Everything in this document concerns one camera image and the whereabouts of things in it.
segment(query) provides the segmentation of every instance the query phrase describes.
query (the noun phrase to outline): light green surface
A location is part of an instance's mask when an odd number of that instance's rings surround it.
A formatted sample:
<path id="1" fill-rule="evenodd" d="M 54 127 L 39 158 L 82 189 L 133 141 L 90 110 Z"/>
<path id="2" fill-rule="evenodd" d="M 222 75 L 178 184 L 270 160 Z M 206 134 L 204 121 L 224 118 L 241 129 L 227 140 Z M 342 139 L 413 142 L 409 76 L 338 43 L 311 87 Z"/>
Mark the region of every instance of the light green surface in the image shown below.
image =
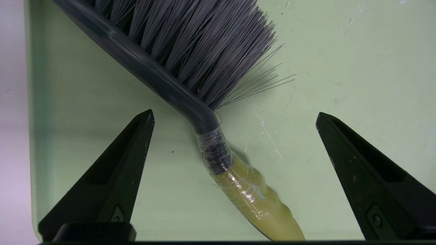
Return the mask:
<path id="1" fill-rule="evenodd" d="M 233 149 L 264 175 L 306 238 L 363 238 L 315 129 L 319 111 L 436 191 L 436 2 L 259 4 L 285 43 L 268 66 L 283 63 L 277 74 L 298 73 L 296 81 L 218 112 Z M 28 19 L 35 225 L 136 114 L 152 109 L 132 217 L 137 239 L 265 239 L 214 184 L 181 115 L 50 1 L 31 1 Z"/>

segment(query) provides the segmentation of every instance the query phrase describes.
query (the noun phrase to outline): brush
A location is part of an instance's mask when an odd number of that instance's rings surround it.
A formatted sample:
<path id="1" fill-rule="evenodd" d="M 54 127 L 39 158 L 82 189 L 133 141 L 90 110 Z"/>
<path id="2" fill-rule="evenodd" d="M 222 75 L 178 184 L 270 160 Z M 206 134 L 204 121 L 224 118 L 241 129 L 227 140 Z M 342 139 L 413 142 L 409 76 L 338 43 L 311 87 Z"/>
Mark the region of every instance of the brush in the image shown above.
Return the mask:
<path id="1" fill-rule="evenodd" d="M 54 0 L 101 48 L 193 125 L 204 164 L 271 240 L 304 240 L 289 208 L 232 152 L 214 110 L 289 81 L 240 82 L 275 42 L 256 0 Z"/>

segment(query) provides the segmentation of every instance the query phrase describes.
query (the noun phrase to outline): gray bristles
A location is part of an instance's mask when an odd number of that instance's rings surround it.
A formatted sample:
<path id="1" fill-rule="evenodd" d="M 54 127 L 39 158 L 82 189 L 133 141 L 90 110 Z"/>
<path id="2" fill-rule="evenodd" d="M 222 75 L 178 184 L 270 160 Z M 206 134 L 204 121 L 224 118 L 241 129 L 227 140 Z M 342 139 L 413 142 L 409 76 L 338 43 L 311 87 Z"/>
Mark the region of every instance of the gray bristles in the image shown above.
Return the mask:
<path id="1" fill-rule="evenodd" d="M 212 109 L 272 88 L 259 79 L 237 86 L 275 41 L 256 0 L 96 0 L 95 8 Z"/>

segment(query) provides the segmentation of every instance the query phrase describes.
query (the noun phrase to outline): metal screw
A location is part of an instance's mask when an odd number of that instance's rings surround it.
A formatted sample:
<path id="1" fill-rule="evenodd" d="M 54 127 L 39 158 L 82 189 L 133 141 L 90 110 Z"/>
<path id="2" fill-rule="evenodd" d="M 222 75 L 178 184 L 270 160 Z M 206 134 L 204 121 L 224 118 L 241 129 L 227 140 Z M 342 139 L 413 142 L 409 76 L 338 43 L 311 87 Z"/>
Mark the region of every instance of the metal screw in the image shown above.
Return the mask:
<path id="1" fill-rule="evenodd" d="M 381 227 L 383 225 L 382 220 L 376 214 L 374 216 L 372 216 L 372 221 L 374 222 L 375 226 L 377 226 L 377 227 Z"/>

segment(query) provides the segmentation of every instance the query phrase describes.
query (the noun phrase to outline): yellow handle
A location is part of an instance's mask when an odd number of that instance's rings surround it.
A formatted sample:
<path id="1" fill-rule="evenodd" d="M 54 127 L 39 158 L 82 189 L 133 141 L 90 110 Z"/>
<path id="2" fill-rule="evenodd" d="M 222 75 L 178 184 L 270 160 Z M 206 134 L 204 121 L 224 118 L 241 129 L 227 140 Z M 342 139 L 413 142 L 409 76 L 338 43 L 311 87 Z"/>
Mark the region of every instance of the yellow handle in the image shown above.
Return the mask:
<path id="1" fill-rule="evenodd" d="M 225 173 L 212 175 L 236 208 L 259 231 L 274 241 L 304 241 L 289 208 L 266 185 L 258 170 L 233 154 L 234 163 Z"/>

